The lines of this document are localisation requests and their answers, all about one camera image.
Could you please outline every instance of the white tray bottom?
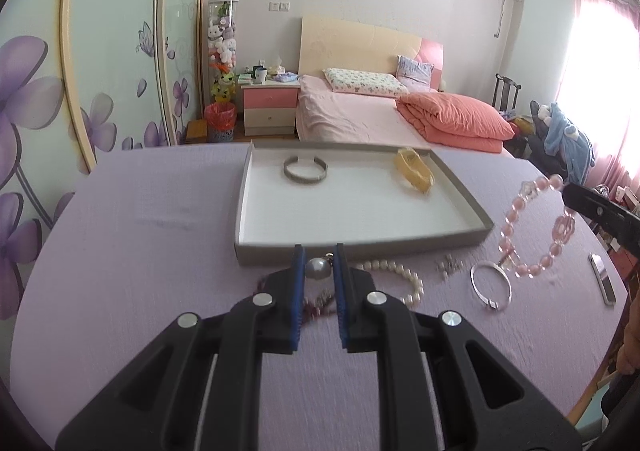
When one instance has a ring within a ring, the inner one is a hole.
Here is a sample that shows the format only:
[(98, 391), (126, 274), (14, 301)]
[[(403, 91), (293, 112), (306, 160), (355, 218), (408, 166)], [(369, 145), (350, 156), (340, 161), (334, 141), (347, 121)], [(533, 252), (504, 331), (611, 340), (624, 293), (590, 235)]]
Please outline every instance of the white tray bottom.
[[(297, 184), (282, 164), (298, 155), (292, 171), (314, 176), (320, 157), (328, 176)], [(482, 229), (482, 221), (429, 158), (435, 184), (414, 190), (398, 173), (393, 153), (301, 148), (255, 149), (250, 161), (239, 228), (241, 245), (332, 245), (426, 238)]]

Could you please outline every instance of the purple tablecloth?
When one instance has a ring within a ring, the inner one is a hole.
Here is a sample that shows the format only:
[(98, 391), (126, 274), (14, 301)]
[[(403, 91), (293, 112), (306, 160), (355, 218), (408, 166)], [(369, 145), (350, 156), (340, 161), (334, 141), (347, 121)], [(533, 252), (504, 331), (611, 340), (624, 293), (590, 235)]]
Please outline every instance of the purple tablecloth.
[[(100, 159), (79, 186), (33, 269), (18, 313), (11, 393), (34, 428), (53, 445), (62, 427), (117, 371), (185, 311), (209, 317), (252, 293), (268, 269), (240, 268), (234, 221), (247, 145), (119, 152)], [(564, 413), (602, 361), (622, 314), (626, 291), (603, 248), (581, 220), (554, 266), (537, 279), (513, 279), (513, 303), (487, 311), (468, 269), (499, 257), (504, 212), (529, 162), (437, 150), (494, 219), (480, 247), (451, 253), (465, 269), (443, 281), (443, 253), (398, 257), (423, 278), (418, 311), (462, 313)], [(548, 250), (558, 193), (533, 202), (514, 243), (529, 263)], [(603, 303), (587, 260), (600, 254), (618, 297)], [(406, 284), (374, 273), (376, 284)], [(499, 280), (489, 276), (486, 286)], [(302, 332), (293, 356), (267, 355), (262, 371), (260, 449), (378, 449), (378, 392), (373, 354), (347, 355), (337, 320)]]

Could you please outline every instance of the silver bangle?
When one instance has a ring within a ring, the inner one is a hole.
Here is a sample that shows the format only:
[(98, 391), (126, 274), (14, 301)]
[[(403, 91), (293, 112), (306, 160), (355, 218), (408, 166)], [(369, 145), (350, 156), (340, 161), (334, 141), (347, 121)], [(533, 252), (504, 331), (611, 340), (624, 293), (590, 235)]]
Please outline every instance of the silver bangle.
[(297, 182), (298, 184), (318, 184), (319, 182), (322, 182), (322, 180), (326, 178), (326, 172), (327, 172), (328, 166), (326, 162), (322, 160), (320, 157), (314, 157), (314, 162), (316, 163), (316, 165), (322, 168), (322, 173), (319, 174), (318, 176), (302, 176), (302, 175), (297, 175), (295, 173), (292, 173), (289, 169), (289, 166), (291, 164), (297, 163), (297, 161), (298, 161), (298, 157), (296, 155), (294, 155), (293, 157), (289, 157), (287, 158), (287, 160), (284, 161), (284, 165), (282, 168), (284, 170), (285, 176), (289, 180), (292, 180), (293, 182)]
[[(492, 299), (487, 298), (486, 296), (484, 296), (479, 290), (478, 287), (476, 286), (476, 280), (474, 278), (474, 274), (476, 273), (476, 269), (478, 267), (487, 267), (488, 269), (494, 269), (495, 271), (498, 272), (498, 274), (501, 275), (501, 277), (504, 278), (504, 280), (507, 282), (507, 285), (509, 286), (509, 297), (507, 299), (507, 304), (506, 305), (500, 305), (497, 303), (497, 301), (494, 301)], [(498, 266), (496, 265), (494, 262), (492, 261), (479, 261), (478, 263), (476, 263), (476, 265), (474, 265), (471, 268), (471, 285), (474, 286), (474, 291), (476, 292), (476, 296), (478, 296), (480, 298), (480, 301), (482, 301), (486, 306), (488, 306), (489, 308), (493, 309), (493, 310), (504, 310), (505, 308), (507, 308), (510, 303), (511, 303), (511, 282), (509, 280), (509, 277), (507, 276), (507, 274)]]

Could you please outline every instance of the wooden chair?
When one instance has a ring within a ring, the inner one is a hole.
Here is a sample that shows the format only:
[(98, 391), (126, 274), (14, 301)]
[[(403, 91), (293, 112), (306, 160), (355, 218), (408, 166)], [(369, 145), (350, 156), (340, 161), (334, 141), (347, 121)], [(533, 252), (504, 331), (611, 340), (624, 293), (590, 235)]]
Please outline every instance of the wooden chair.
[(495, 79), (494, 102), (492, 103), (492, 106), (495, 108), (495, 98), (498, 96), (498, 86), (500, 85), (500, 81), (502, 81), (502, 95), (500, 97), (500, 108), (498, 108), (498, 111), (506, 112), (509, 110), (509, 92), (511, 91), (512, 86), (516, 89), (516, 93), (513, 96), (513, 103), (511, 103), (511, 110), (514, 110), (516, 107), (516, 101), (518, 100), (518, 91), (520, 91), (522, 85), (517, 85), (512, 79), (501, 76), (500, 74), (496, 74)]

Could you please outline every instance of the orange comforter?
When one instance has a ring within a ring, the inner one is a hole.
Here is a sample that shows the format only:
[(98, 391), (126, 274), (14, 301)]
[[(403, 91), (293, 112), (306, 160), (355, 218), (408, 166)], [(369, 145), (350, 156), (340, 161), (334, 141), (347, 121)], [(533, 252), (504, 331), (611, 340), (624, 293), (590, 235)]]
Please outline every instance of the orange comforter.
[(429, 142), (500, 154), (513, 130), (490, 105), (453, 94), (409, 94), (396, 108)]

